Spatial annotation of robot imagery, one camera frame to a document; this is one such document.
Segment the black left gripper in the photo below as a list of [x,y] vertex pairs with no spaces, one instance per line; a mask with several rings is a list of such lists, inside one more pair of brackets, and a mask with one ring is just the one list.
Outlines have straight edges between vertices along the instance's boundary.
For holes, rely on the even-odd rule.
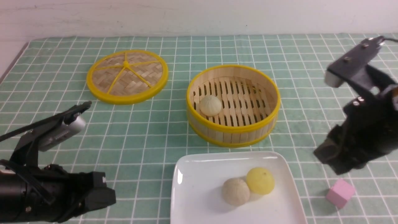
[[54,200],[47,203],[27,186],[22,207],[23,222],[63,223],[116,203],[115,190],[107,186],[104,172],[67,173],[57,167],[38,170],[34,177]]

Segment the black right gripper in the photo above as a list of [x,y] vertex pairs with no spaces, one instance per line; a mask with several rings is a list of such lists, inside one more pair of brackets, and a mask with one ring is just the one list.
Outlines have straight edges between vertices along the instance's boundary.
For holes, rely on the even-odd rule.
[[370,65],[326,71],[333,87],[347,83],[357,96],[343,107],[344,122],[314,150],[318,161],[342,175],[397,149],[397,82]]

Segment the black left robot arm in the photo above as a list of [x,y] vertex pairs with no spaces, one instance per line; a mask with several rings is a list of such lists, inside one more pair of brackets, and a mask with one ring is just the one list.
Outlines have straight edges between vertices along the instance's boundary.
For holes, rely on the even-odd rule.
[[23,167],[46,191],[34,187],[12,170],[1,171],[1,223],[64,223],[116,203],[104,172],[68,173],[59,165],[43,169]]

